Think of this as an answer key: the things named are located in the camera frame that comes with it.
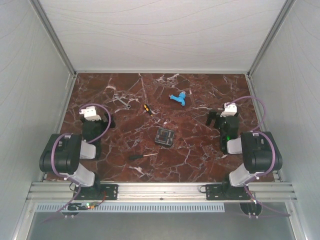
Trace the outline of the blue plastic faucet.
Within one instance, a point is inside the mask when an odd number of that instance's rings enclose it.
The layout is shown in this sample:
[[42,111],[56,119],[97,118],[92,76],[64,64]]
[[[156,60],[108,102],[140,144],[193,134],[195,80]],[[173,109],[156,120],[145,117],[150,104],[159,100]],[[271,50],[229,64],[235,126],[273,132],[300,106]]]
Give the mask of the blue plastic faucet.
[[174,101],[180,103],[184,107],[186,105],[186,101],[185,101],[186,96],[187,96],[186,92],[182,91],[182,92],[179,93],[178,96],[174,96],[174,95],[170,94],[169,98],[171,100],[174,100]]

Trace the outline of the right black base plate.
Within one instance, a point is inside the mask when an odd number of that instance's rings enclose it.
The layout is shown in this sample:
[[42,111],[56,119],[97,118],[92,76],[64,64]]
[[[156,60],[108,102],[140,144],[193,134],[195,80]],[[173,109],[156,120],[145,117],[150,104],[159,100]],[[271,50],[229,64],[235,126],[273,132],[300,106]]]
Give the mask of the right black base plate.
[[243,187],[233,187],[222,184],[206,184],[204,189],[206,199],[209,201],[247,201],[251,199]]

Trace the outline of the silver wrench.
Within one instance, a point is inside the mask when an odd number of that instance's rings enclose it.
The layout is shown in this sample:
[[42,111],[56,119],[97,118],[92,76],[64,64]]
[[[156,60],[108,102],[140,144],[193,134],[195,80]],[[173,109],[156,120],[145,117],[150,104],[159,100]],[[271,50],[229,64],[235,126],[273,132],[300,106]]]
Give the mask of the silver wrench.
[[114,94],[113,95],[113,98],[117,101],[119,101],[121,104],[123,104],[127,109],[130,109],[131,108],[131,105],[125,101],[123,101],[118,94]]

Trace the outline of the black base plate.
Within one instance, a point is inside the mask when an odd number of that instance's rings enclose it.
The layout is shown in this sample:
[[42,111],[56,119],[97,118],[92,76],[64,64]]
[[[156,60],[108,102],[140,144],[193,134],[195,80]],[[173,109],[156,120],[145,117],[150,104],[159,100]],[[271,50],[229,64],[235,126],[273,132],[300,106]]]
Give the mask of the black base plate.
[[103,183],[100,187],[82,187],[75,200],[77,201],[115,201],[118,199],[118,184]]
[[233,187],[222,184],[206,184],[204,189],[206,199],[209,201],[247,201],[251,199],[243,187]]

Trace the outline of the aluminium front rail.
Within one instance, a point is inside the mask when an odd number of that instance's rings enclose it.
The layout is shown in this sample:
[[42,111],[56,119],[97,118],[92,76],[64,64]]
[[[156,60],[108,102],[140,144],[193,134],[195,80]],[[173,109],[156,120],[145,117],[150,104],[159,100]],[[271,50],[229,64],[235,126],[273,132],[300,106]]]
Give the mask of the aluminium front rail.
[[[119,203],[204,203],[206,195],[199,189],[204,182],[118,182]],[[288,182],[252,182],[248,185],[255,198],[263,203],[296,201]],[[35,202],[67,202],[73,196],[67,182],[33,182],[27,200]]]

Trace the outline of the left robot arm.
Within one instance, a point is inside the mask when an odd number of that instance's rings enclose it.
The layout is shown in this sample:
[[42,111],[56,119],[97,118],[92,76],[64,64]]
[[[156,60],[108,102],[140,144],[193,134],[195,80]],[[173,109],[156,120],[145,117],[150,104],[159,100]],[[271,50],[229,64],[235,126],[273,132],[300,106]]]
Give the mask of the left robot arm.
[[53,173],[75,184],[75,200],[115,201],[118,198],[117,184],[103,184],[97,173],[88,170],[80,160],[98,160],[102,154],[100,135],[115,128],[113,115],[83,115],[81,134],[52,134],[39,159],[39,168],[44,173]]

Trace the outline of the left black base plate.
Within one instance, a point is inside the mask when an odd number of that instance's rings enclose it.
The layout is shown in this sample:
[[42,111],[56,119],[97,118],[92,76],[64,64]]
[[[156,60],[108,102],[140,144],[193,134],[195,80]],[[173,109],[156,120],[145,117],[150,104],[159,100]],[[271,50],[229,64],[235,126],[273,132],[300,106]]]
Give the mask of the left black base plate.
[[103,183],[100,187],[82,187],[75,200],[77,201],[115,201],[118,199],[118,184]]

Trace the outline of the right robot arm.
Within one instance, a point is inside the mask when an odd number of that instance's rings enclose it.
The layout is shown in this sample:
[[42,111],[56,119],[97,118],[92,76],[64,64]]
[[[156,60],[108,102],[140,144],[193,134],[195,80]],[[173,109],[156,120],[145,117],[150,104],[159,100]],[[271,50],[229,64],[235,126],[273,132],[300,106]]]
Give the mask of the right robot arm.
[[273,135],[269,131],[239,131],[237,114],[224,115],[223,112],[210,111],[206,125],[214,121],[213,127],[219,130],[220,150],[226,155],[241,155],[242,164],[227,174],[221,184],[204,186],[206,199],[217,200],[249,200],[245,191],[248,183],[283,166],[283,159]]

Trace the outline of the clear fuse box lid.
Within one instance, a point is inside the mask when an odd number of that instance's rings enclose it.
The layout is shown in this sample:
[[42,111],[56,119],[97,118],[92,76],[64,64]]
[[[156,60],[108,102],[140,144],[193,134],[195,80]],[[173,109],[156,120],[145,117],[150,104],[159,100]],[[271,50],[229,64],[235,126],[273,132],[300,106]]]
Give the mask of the clear fuse box lid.
[[164,140],[164,139],[172,138],[174,140],[174,135],[175,135],[175,133],[174,133],[173,130],[169,130],[169,129],[165,129],[165,128],[159,128],[157,130],[156,135],[155,135],[155,139]]

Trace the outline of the black fuse box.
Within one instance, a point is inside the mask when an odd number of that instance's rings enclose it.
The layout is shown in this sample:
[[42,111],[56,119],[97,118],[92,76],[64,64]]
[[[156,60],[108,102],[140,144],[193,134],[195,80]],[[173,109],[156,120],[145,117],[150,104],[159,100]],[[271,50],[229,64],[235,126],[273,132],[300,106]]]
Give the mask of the black fuse box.
[[160,146],[163,146],[163,147],[171,147],[173,145],[173,139],[172,138],[166,138],[164,140],[161,140],[161,139],[158,139],[156,138],[154,140],[154,142],[157,144],[157,145],[160,145]]

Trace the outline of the yellow black screwdriver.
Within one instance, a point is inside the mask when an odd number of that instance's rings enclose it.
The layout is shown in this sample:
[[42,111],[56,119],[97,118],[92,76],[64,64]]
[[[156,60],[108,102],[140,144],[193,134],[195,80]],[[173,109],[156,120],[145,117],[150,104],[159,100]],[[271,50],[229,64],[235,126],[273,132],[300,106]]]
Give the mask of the yellow black screwdriver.
[[148,115],[157,123],[158,121],[154,117],[153,112],[151,111],[150,107],[147,104],[143,105],[144,110],[148,113]]

